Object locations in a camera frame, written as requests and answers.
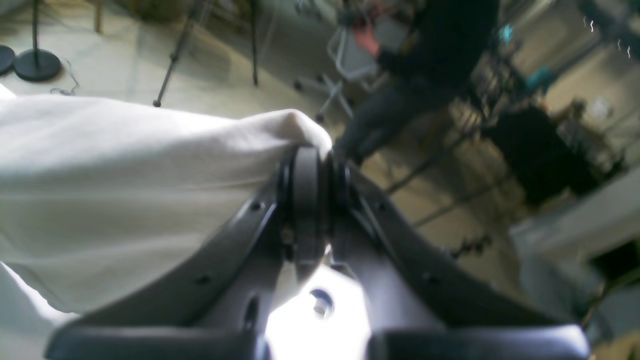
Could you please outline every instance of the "black cable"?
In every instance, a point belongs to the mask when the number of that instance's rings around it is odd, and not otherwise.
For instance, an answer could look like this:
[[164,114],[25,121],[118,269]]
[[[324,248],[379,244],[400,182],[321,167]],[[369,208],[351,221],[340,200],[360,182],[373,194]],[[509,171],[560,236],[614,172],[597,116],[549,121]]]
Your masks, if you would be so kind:
[[71,77],[71,79],[74,81],[75,85],[73,88],[71,88],[71,90],[65,90],[62,88],[53,88],[51,89],[51,91],[49,92],[50,94],[58,94],[58,95],[63,95],[63,96],[76,96],[76,90],[78,88],[80,88],[80,84],[78,83],[78,80],[76,79],[76,77],[74,76],[74,72],[71,68],[71,62],[67,59],[65,59],[65,61],[67,62],[67,72],[69,74],[69,76]]

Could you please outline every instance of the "chair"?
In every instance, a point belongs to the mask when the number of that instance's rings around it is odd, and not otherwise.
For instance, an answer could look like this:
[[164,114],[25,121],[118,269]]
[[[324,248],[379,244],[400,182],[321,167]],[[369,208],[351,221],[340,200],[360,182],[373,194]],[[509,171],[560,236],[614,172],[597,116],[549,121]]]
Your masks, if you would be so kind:
[[[375,34],[378,42],[385,49],[396,51],[406,38],[408,30],[406,25],[384,17],[376,22]],[[294,88],[297,90],[309,88],[329,95],[316,115],[318,122],[324,120],[324,114],[335,101],[340,103],[349,118],[353,117],[351,104],[342,93],[345,82],[358,83],[366,92],[371,93],[382,87],[388,79],[388,74],[381,72],[376,60],[358,46],[353,33],[348,28],[341,26],[333,34],[327,44],[327,53],[335,63],[340,80],[334,81],[327,74],[322,73],[316,79],[298,77],[294,82]]]

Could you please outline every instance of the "white fabric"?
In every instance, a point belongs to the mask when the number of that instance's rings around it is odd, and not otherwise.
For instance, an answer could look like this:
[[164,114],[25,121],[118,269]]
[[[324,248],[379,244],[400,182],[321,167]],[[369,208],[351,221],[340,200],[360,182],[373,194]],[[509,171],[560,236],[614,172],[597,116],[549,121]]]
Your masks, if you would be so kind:
[[96,309],[197,251],[294,144],[326,154],[332,141],[295,110],[230,120],[105,99],[0,100],[0,261],[52,307]]

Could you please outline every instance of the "hand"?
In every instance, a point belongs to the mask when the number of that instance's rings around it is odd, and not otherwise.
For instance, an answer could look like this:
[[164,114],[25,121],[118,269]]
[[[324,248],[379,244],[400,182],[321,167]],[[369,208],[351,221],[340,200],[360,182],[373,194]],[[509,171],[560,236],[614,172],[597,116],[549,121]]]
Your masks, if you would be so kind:
[[362,28],[353,28],[353,36],[355,37],[358,46],[365,49],[374,57],[378,57],[380,53],[380,44],[376,40],[376,36],[373,33],[373,27],[371,25],[366,25]]

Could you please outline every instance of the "floor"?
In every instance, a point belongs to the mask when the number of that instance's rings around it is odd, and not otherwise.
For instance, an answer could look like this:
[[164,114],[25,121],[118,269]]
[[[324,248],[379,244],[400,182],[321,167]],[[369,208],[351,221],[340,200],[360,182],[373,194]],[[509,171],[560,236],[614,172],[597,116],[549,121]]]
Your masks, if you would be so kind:
[[[106,1],[104,31],[93,32],[93,6],[80,0],[47,0],[42,6],[40,47],[63,59],[65,74],[45,84],[21,81],[15,75],[0,82],[17,95],[49,94],[53,88],[71,90],[72,75],[78,96],[107,97],[151,105],[169,65],[181,26],[142,23],[126,10]],[[282,0],[280,21],[265,57],[261,59],[260,86],[252,83],[247,37],[224,26],[197,30],[193,51],[180,58],[163,107],[230,118],[269,110],[296,108],[313,117],[323,97],[298,93],[292,86],[297,75],[313,76],[331,69],[324,44],[331,30],[312,20],[295,16],[293,3]],[[30,8],[5,16],[0,24],[0,43],[17,53],[31,46]],[[326,129],[339,135],[345,116],[338,109],[327,114]],[[394,143],[364,165],[364,172],[386,187],[405,175],[450,137],[445,127],[434,130],[422,119],[410,126]],[[393,196],[394,202],[413,222],[448,205],[456,194],[478,188],[503,173],[489,147],[466,145],[442,165],[425,172]],[[518,289],[518,261],[506,237],[504,224],[509,209],[518,202],[518,189],[507,185],[469,206],[457,207],[417,230],[429,241],[453,247],[465,237],[490,233],[494,244],[479,258],[461,265],[497,290],[524,301]]]

